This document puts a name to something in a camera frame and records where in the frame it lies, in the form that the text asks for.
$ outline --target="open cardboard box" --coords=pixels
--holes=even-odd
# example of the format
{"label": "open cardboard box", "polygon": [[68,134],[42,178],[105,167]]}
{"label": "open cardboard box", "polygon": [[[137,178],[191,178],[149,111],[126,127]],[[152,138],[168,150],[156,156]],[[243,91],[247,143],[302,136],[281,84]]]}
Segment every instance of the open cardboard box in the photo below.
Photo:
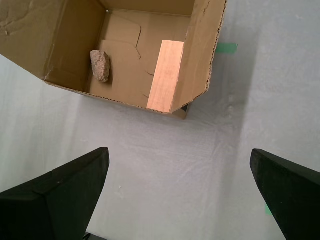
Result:
{"label": "open cardboard box", "polygon": [[[208,90],[226,0],[2,0],[0,54],[45,83],[184,118]],[[110,77],[93,77],[105,51]]]}

